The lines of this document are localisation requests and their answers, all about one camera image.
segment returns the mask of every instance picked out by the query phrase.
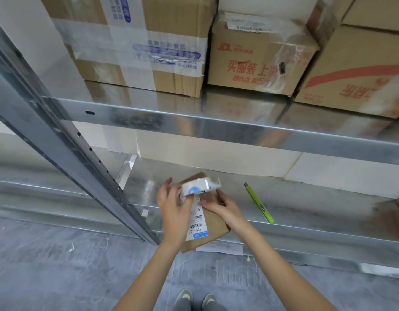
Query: person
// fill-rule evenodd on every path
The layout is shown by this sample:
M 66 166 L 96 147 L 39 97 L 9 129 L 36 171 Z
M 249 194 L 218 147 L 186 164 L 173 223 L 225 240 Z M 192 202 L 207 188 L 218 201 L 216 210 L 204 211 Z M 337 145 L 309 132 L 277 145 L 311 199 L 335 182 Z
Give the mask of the person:
M 166 180 L 157 195 L 163 220 L 163 240 L 149 263 L 112 311 L 152 311 L 172 262 L 186 239 L 193 196 L 188 196 L 183 205 L 178 206 L 177 192 L 181 184 L 170 187 L 171 182 L 172 178 Z M 337 311 L 244 218 L 233 199 L 221 190 L 217 190 L 217 193 L 224 206 L 201 201 L 202 206 L 217 213 L 251 249 L 262 272 L 287 311 Z M 174 311 L 190 311 L 192 303 L 192 292 L 184 289 L 176 298 Z M 227 311 L 212 294 L 205 296 L 202 310 Z

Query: concrete floor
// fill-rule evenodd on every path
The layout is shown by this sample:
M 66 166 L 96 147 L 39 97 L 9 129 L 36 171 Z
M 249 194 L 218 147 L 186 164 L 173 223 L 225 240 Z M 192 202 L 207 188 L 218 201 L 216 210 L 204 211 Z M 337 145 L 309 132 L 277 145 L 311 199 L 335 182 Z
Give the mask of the concrete floor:
M 75 250 L 68 252 L 74 243 Z M 0 218 L 0 311 L 109 311 L 150 259 L 140 240 Z M 399 279 L 312 266 L 295 268 L 339 310 L 399 310 Z M 178 254 L 155 310 L 182 288 L 196 308 L 215 293 L 229 310 L 284 310 L 252 258 Z

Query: hand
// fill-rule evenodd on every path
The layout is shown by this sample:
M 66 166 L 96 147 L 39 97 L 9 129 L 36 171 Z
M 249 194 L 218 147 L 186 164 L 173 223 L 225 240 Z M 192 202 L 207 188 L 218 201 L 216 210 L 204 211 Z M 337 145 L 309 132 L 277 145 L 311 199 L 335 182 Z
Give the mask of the hand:
M 193 195 L 188 195 L 182 206 L 178 206 L 178 190 L 181 184 L 169 188 L 172 177 L 166 180 L 157 194 L 157 204 L 162 214 L 163 244 L 179 251 L 186 239 L 188 226 L 191 220 L 191 208 L 194 201 Z
M 232 198 L 219 189 L 217 193 L 225 206 L 201 200 L 202 207 L 218 214 L 232 230 L 238 233 L 239 228 L 248 224 L 247 219 L 245 219 L 243 213 L 241 213 L 236 202 Z

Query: shoe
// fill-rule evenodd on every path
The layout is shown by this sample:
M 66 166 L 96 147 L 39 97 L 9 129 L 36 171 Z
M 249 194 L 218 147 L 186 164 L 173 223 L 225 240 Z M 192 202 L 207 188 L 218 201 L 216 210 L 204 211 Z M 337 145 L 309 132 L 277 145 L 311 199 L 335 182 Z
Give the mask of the shoe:
M 207 294 L 202 301 L 201 310 L 209 303 L 209 302 L 216 302 L 218 303 L 218 299 L 213 294 Z
M 175 304 L 177 304 L 181 299 L 188 299 L 192 310 L 192 306 L 194 305 L 194 295 L 192 294 L 192 291 L 189 289 L 182 289 L 182 291 L 178 294 L 178 297 L 176 297 Z

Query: red stripe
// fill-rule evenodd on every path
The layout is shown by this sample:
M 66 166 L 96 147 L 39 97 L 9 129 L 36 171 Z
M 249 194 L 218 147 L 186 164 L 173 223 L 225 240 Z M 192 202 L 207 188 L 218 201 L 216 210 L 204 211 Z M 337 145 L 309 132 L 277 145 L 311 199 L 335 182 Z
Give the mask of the red stripe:
M 357 67 L 355 69 L 347 69 L 320 76 L 315 76 L 309 80 L 305 88 L 324 84 L 328 82 L 338 81 L 347 78 L 362 78 L 364 76 L 382 76 L 382 75 L 399 75 L 399 64 L 393 65 L 373 65 L 365 67 Z

